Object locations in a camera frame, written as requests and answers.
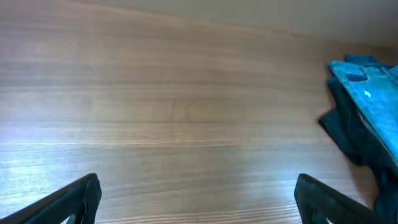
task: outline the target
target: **wooden desk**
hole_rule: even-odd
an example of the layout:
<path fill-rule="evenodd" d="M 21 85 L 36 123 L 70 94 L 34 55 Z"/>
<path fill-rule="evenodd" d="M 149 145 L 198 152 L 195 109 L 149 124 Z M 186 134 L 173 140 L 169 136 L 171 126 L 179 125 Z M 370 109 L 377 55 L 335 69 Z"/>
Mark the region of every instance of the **wooden desk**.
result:
<path fill-rule="evenodd" d="M 96 172 L 98 223 L 300 223 L 301 172 L 371 204 L 317 124 L 386 49 L 69 1 L 0 2 L 0 216 Z"/>

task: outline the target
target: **wall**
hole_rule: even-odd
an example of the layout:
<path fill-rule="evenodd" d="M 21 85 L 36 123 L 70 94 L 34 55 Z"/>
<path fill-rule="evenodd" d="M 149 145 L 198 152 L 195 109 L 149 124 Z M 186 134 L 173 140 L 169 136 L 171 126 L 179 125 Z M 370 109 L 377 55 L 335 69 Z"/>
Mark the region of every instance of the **wall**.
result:
<path fill-rule="evenodd" d="M 397 0 L 87 1 L 348 42 L 395 46 L 398 38 Z"/>

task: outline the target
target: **laminate surface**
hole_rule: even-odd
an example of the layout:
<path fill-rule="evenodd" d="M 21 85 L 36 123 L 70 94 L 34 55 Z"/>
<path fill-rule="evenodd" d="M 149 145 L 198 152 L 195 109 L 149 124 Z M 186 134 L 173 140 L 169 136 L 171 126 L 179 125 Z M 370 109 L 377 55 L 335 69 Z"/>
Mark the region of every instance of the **laminate surface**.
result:
<path fill-rule="evenodd" d="M 0 217 L 95 172 L 98 223 L 300 223 L 308 173 L 376 184 L 317 124 L 366 45 L 101 6 L 0 2 Z"/>

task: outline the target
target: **folded cloth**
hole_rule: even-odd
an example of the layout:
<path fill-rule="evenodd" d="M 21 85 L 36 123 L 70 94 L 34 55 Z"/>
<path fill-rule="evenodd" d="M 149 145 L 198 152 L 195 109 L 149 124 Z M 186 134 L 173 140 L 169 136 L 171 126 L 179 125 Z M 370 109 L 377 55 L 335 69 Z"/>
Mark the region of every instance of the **folded cloth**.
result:
<path fill-rule="evenodd" d="M 398 162 L 398 80 L 385 68 L 339 61 L 330 63 L 330 67 L 374 136 Z"/>
<path fill-rule="evenodd" d="M 374 209 L 396 221 L 398 179 L 393 171 L 395 164 L 379 140 L 365 128 L 355 103 L 338 79 L 329 79 L 327 85 L 336 101 L 336 108 L 320 118 L 320 125 L 351 162 L 372 169 L 379 187 Z"/>
<path fill-rule="evenodd" d="M 386 65 L 379 62 L 379 60 L 372 55 L 346 55 L 345 61 L 349 63 L 355 63 L 358 65 L 362 65 L 364 67 L 376 67 L 385 69 L 390 69 L 393 65 Z"/>

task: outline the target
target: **black fabric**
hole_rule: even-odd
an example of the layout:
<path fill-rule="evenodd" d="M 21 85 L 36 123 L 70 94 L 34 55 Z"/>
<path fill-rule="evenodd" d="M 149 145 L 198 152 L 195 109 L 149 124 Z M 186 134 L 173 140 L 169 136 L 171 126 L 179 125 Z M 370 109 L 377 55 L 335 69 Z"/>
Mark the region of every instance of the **black fabric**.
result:
<path fill-rule="evenodd" d="M 356 165 L 369 166 L 379 187 L 374 209 L 386 217 L 397 220 L 398 180 L 396 165 L 378 139 L 365 128 L 358 109 L 343 85 L 333 77 L 327 81 L 336 108 L 319 119 L 320 125 L 336 142 L 340 150 Z"/>

